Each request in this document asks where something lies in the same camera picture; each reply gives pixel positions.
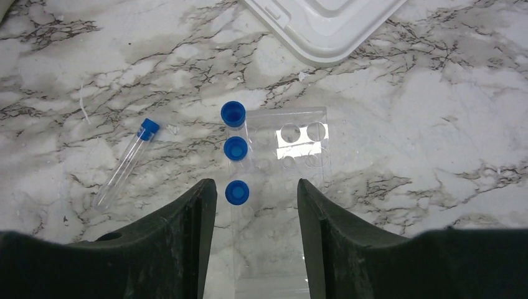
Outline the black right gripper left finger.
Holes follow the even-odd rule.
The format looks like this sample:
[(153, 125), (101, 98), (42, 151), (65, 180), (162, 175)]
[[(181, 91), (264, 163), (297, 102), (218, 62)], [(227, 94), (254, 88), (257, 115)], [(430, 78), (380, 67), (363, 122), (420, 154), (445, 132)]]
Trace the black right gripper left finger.
[(92, 242), (1, 232), (2, 298), (202, 298), (217, 189), (203, 179)]

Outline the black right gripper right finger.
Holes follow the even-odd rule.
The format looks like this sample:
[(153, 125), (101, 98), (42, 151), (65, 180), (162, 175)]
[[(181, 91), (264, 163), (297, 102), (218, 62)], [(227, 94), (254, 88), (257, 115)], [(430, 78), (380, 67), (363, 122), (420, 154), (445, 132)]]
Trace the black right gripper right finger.
[(297, 189), (312, 298), (526, 298), (526, 229), (442, 229), (406, 238)]

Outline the clear plastic tube rack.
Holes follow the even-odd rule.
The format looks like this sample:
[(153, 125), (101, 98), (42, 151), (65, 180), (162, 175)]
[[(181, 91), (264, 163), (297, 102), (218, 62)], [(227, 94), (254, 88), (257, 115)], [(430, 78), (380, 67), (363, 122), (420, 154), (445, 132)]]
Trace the clear plastic tube rack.
[(232, 221), (234, 296), (308, 298), (297, 188), (331, 185), (327, 110), (246, 109), (246, 125), (251, 167), (228, 181), (248, 184), (253, 209), (247, 224)]

